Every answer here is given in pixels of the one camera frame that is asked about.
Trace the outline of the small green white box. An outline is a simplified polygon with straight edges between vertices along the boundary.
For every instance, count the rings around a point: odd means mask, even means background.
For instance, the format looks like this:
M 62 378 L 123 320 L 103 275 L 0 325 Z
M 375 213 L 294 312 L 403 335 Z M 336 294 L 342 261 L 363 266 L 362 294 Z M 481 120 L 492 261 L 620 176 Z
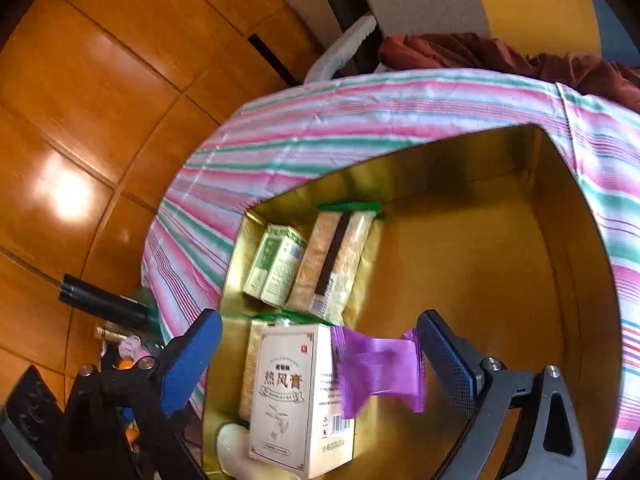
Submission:
M 270 307 L 283 308 L 306 246 L 306 240 L 290 226 L 270 224 L 258 244 L 242 292 Z

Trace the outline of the white medicine box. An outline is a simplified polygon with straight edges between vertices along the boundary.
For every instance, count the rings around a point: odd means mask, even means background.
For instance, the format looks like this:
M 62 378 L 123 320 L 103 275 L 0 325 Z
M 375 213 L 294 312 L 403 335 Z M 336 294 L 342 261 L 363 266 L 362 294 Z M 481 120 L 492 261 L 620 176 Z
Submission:
M 317 478 L 352 460 L 355 426 L 342 414 L 329 326 L 258 330 L 251 458 Z

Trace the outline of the cracker packet green trim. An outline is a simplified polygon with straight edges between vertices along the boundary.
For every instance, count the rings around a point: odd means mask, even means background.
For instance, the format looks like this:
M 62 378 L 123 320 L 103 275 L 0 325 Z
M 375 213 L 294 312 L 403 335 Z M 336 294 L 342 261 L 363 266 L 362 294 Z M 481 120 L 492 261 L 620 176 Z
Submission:
M 313 315 L 333 325 L 344 312 L 373 222 L 382 205 L 348 202 L 319 208 L 285 309 Z

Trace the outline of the white knitted sock roll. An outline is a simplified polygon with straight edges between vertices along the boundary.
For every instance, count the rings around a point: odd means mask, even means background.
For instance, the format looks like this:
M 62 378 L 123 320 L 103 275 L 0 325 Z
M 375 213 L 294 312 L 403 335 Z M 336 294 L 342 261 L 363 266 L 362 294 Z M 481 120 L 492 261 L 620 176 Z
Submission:
M 216 451 L 220 469 L 236 480 L 299 480 L 299 476 L 250 458 L 250 432 L 238 424 L 225 424 L 218 431 Z

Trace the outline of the gold interior storage box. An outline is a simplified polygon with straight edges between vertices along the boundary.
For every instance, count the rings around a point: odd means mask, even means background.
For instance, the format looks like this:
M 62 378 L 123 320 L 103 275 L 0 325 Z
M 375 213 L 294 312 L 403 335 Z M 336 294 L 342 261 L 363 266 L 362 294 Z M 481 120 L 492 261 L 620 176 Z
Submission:
M 345 323 L 396 338 L 436 310 L 482 356 L 512 370 L 559 367 L 595 476 L 622 385 L 620 309 L 592 208 L 535 125 L 462 134 L 338 170 L 248 210 L 224 283 L 224 336 L 208 369 L 202 462 L 224 472 L 216 437 L 235 422 L 250 318 L 242 291 L 270 224 L 309 234 L 320 206 L 378 203 Z

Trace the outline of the striped bed sheet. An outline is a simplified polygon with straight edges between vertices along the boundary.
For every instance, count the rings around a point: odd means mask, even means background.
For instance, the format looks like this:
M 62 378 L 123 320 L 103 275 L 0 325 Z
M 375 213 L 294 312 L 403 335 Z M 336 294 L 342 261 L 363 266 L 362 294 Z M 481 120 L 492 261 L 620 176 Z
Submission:
M 242 214 L 330 171 L 467 132 L 536 124 L 588 200 L 622 320 L 622 411 L 599 470 L 639 429 L 639 116 L 612 101 L 489 70 L 406 70 L 283 90 L 244 104 L 189 152 L 145 241 L 141 281 L 165 339 L 220 303 Z

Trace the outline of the wooden wardrobe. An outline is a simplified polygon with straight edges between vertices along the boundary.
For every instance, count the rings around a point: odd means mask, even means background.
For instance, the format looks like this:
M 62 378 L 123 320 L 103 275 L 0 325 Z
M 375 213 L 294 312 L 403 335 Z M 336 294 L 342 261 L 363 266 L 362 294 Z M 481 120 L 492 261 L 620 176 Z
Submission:
M 100 345 L 61 278 L 134 294 L 182 163 L 321 46 L 288 0 L 2 2 L 1 390 L 34 366 L 64 401 Z

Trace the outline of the maroon blanket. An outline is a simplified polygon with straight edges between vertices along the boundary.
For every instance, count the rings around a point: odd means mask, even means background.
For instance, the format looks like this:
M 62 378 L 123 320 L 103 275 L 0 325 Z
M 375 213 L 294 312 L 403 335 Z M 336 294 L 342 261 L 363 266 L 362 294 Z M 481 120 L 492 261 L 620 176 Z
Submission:
M 466 32 L 385 37 L 378 60 L 392 70 L 478 68 L 565 84 L 638 112 L 639 70 L 592 54 L 521 54 L 505 42 Z

